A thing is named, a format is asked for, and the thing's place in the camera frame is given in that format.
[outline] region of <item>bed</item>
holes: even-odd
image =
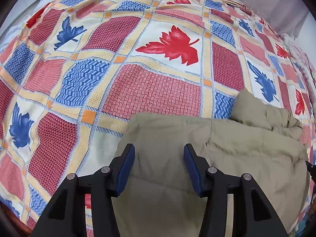
[[[0,55],[1,202],[32,229],[67,174],[110,163],[132,114],[227,118],[243,88],[302,122],[312,161],[314,70],[290,53],[238,0],[47,3]]]

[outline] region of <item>crumpled fabric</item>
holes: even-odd
[[[183,159],[187,143],[225,174],[250,173],[289,229],[308,192],[301,134],[290,112],[263,104],[246,89],[230,119],[133,115],[116,152],[121,155],[128,143],[136,151],[125,191],[113,199],[121,236],[198,236],[206,199],[190,182]]]

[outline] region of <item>red leaf print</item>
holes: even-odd
[[[290,58],[289,53],[288,53],[284,48],[282,48],[281,46],[279,46],[277,43],[276,43],[276,48],[277,48],[277,54],[278,54],[278,56],[283,57],[283,58],[285,58],[285,59],[286,59],[286,57],[289,57],[289,58]]]
[[[136,49],[138,52],[152,53],[152,54],[165,54],[165,58],[173,60],[181,56],[181,64],[187,62],[187,66],[198,62],[198,52],[190,45],[195,44],[200,39],[192,43],[190,38],[174,25],[169,34],[162,32],[162,37],[159,38],[161,42],[149,42],[146,46]]]
[[[176,3],[185,3],[185,4],[191,4],[189,0],[174,0],[174,2],[167,2],[167,4],[176,4]]]
[[[45,5],[43,8],[39,9],[25,24],[28,28],[31,28],[35,23],[36,20],[41,16],[41,14],[43,13],[43,11],[46,9],[47,6],[50,5],[50,2]]]
[[[303,97],[302,97],[301,93],[298,90],[296,90],[296,100],[297,100],[297,105],[296,105],[296,108],[295,108],[295,114],[299,115],[301,113],[304,113],[305,105],[304,105]]]

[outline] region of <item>white wall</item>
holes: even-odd
[[[310,12],[295,42],[307,54],[310,62],[316,68],[316,21]]]

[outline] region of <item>blue leaf print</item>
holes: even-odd
[[[54,44],[56,47],[56,48],[54,47],[54,50],[57,50],[59,47],[61,47],[63,44],[67,43],[70,40],[78,42],[78,40],[74,39],[74,37],[86,31],[86,29],[83,30],[83,26],[79,28],[77,27],[71,28],[69,21],[70,21],[70,18],[68,16],[61,24],[61,27],[63,30],[60,31],[59,34],[57,35],[57,39],[60,42]]]
[[[253,66],[249,61],[247,62],[251,71],[257,76],[255,77],[255,80],[262,86],[261,91],[267,102],[273,101],[273,98],[279,101],[276,97],[277,91],[274,87],[273,81],[267,78],[266,74],[261,73],[260,70]]]
[[[248,26],[248,23],[246,23],[243,19],[241,19],[241,20],[239,21],[239,25],[240,25],[242,28],[244,28],[244,29],[248,32],[248,34],[250,34],[251,36],[255,37],[255,36],[253,35],[253,33],[252,33],[251,28]]]
[[[298,69],[300,69],[300,67],[298,66],[298,64],[296,62],[293,62],[293,64],[295,65],[295,67],[297,67]]]
[[[311,161],[312,164],[316,165],[316,150],[313,149],[313,161]]]
[[[2,202],[4,205],[6,205],[9,209],[11,209],[11,211],[19,218],[20,217],[20,213],[15,210],[15,208],[12,205],[12,201],[10,200],[5,200],[4,198],[2,198],[0,196],[0,202]]]
[[[16,102],[12,113],[12,125],[10,125],[10,135],[13,136],[14,145],[24,147],[30,143],[30,137],[28,132],[30,131],[31,125],[34,123],[33,120],[29,120],[30,115],[28,113],[22,115],[20,108]]]

